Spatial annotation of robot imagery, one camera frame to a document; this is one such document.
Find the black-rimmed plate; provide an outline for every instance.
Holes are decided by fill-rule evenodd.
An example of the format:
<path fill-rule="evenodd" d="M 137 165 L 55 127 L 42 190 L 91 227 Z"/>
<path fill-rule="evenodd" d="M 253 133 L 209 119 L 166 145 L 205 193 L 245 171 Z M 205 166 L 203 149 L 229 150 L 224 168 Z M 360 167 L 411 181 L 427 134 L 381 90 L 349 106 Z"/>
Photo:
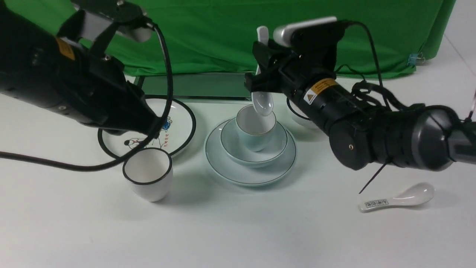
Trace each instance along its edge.
<path fill-rule="evenodd" d="M 164 97 L 147 96 L 146 102 L 158 116 L 162 115 L 166 102 Z M 161 129 L 159 137 L 152 140 L 146 148 L 160 148 L 174 157 L 190 143 L 196 126 L 197 121 L 192 110 L 174 99 L 167 122 Z M 98 132 L 98 141 L 102 150 L 114 158 L 126 154 L 145 138 L 144 134 L 130 131 L 120 136 L 110 135 L 102 130 Z"/>

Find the white spoon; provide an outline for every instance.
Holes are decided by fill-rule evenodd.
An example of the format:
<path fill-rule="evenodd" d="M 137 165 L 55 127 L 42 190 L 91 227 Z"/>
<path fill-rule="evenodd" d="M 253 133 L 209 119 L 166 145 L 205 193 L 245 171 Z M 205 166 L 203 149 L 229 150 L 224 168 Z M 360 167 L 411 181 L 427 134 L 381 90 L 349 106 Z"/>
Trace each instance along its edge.
<path fill-rule="evenodd" d="M 360 212 L 398 206 L 417 206 L 424 204 L 435 195 L 435 188 L 426 182 L 415 184 L 394 198 L 367 201 L 359 204 Z"/>
<path fill-rule="evenodd" d="M 265 45 L 268 45 L 269 41 L 269 31 L 266 26 L 259 26 L 256 28 L 258 32 L 258 42 L 261 42 Z M 256 75 L 260 74 L 261 70 L 256 69 Z M 268 92 L 253 92 L 251 93 L 251 100 L 253 101 L 253 107 L 255 111 L 261 116 L 268 116 L 273 112 L 273 96 Z"/>

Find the saucer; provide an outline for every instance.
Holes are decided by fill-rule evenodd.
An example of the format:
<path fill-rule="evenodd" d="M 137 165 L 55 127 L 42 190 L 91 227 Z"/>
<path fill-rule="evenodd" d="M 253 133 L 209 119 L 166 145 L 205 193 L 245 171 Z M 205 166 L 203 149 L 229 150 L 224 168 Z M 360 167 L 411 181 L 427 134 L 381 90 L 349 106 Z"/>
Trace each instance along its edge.
<path fill-rule="evenodd" d="M 205 139 L 205 158 L 218 176 L 240 186 L 263 186 L 278 181 L 291 171 L 296 163 L 297 146 L 286 128 L 288 144 L 283 154 L 265 167 L 250 168 L 231 160 L 221 146 L 221 131 L 228 121 L 220 123 Z"/>
<path fill-rule="evenodd" d="M 147 105 L 159 116 L 165 107 L 165 98 L 146 96 Z M 184 103 L 174 99 L 167 122 L 160 130 L 160 136 L 153 139 L 145 148 L 158 148 L 172 157 L 178 155 L 190 143 L 197 122 L 192 110 Z M 147 136 L 137 132 L 126 132 L 120 136 L 111 135 L 102 129 L 98 131 L 98 141 L 102 150 L 109 156 L 119 158 L 139 145 Z"/>
<path fill-rule="evenodd" d="M 286 130 L 277 122 L 269 144 L 263 150 L 253 152 L 240 142 L 237 127 L 235 119 L 228 121 L 221 131 L 220 140 L 228 156 L 240 165 L 266 166 L 282 155 L 288 144 Z"/>

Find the spoon handle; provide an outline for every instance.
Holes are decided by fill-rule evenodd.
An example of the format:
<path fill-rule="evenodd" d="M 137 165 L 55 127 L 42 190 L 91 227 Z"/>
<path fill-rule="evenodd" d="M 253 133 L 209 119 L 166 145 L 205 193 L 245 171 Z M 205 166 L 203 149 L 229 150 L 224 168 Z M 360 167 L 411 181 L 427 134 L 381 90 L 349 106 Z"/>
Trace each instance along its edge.
<path fill-rule="evenodd" d="M 258 33 L 258 42 L 268 45 L 269 42 L 269 30 L 266 26 L 259 26 L 256 28 L 256 32 Z M 256 75 L 260 74 L 261 70 L 259 69 L 259 65 L 256 68 Z"/>
<path fill-rule="evenodd" d="M 360 209 L 360 212 L 365 213 L 365 212 L 370 212 L 373 210 L 382 209 L 382 208 L 386 208 L 393 205 L 395 204 L 392 203 L 391 199 L 379 199 L 379 200 L 372 200 L 372 201 L 366 201 L 366 202 L 360 203 L 358 207 Z"/>

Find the plate rim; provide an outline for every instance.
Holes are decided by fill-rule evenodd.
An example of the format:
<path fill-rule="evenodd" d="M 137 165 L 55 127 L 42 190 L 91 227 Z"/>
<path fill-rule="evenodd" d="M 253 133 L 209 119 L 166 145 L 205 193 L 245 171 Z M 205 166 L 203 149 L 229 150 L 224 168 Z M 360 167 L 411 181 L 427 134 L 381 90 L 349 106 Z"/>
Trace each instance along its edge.
<path fill-rule="evenodd" d="M 274 178 L 274 179 L 272 179 L 272 180 L 270 180 L 270 181 L 267 181 L 267 182 L 262 182 L 262 183 L 242 183 L 242 182 L 237 182 L 237 181 L 234 181 L 234 180 L 232 180 L 232 179 L 229 179 L 229 178 L 223 176 L 222 174 L 220 174 L 218 171 L 216 171 L 216 170 L 213 168 L 213 166 L 211 165 L 210 160 L 208 159 L 208 156 L 207 156 L 207 143 L 208 143 L 208 140 L 209 140 L 209 138 L 210 138 L 210 135 L 211 135 L 220 125 L 222 125 L 223 123 L 227 123 L 228 121 L 230 121 L 230 120 L 232 120 L 232 119 L 233 119 L 233 118 L 226 119 L 226 120 L 220 122 L 219 124 L 217 124 L 217 125 L 212 129 L 212 131 L 210 131 L 210 132 L 208 133 L 207 137 L 205 138 L 205 142 L 204 142 L 204 145 L 203 145 L 203 153 L 205 154 L 205 159 L 206 159 L 206 161 L 207 161 L 207 164 L 209 165 L 209 167 L 211 168 L 211 170 L 213 170 L 213 172 L 215 172 L 215 174 L 217 174 L 220 178 L 225 179 L 225 180 L 227 180 L 227 181 L 229 181 L 229 182 L 231 182 L 231 183 L 233 183 L 233 184 L 236 184 L 236 185 L 238 185 L 238 186 L 256 187 L 256 186 L 264 186 L 264 185 L 268 185 L 268 184 L 271 184 L 271 183 L 273 183 L 273 182 L 276 182 L 276 181 L 282 179 L 282 178 L 283 178 L 285 175 L 287 175 L 289 172 L 291 172 L 291 170 L 293 169 L 293 167 L 296 165 L 296 161 L 297 161 L 297 159 L 298 159 L 298 144 L 297 144 L 297 142 L 296 142 L 296 139 L 295 139 L 294 135 L 293 135 L 283 124 L 281 124 L 281 125 L 283 126 L 284 130 L 286 131 L 286 133 L 289 134 L 289 136 L 291 137 L 291 141 L 294 143 L 294 147 L 295 147 L 296 153 L 295 153 L 295 155 L 294 155 L 294 161 L 293 161 L 293 163 L 291 164 L 291 166 L 289 167 L 289 169 L 288 169 L 285 173 L 283 173 L 281 176 L 279 176 L 279 177 L 277 177 L 277 178 Z"/>
<path fill-rule="evenodd" d="M 165 100 L 166 97 L 164 96 L 158 96 L 158 95 L 145 95 L 145 99 L 148 100 L 148 99 L 162 99 L 162 100 Z M 193 113 L 193 111 L 190 109 L 190 107 L 186 106 L 185 103 L 177 100 L 177 99 L 172 99 L 173 102 L 176 102 L 177 104 L 179 104 L 180 106 L 182 106 L 183 108 L 185 108 L 185 110 L 190 114 L 190 117 L 192 119 L 192 131 L 190 132 L 190 135 L 188 136 L 188 138 L 186 139 L 186 141 L 179 147 L 177 148 L 175 151 L 169 153 L 169 155 L 172 157 L 174 156 L 175 154 L 179 153 L 181 150 L 185 149 L 185 147 L 190 143 L 190 141 L 192 140 L 193 136 L 195 135 L 195 131 L 197 129 L 197 120 L 195 118 L 195 115 Z M 99 146 L 101 147 L 101 149 L 107 154 L 109 155 L 110 157 L 112 158 L 115 158 L 115 159 L 118 159 L 120 156 L 119 155 L 116 155 L 115 153 L 113 153 L 112 151 L 110 151 L 106 144 L 104 143 L 104 139 L 103 139 L 103 133 L 104 131 L 102 129 L 98 129 L 98 143 L 99 143 Z"/>

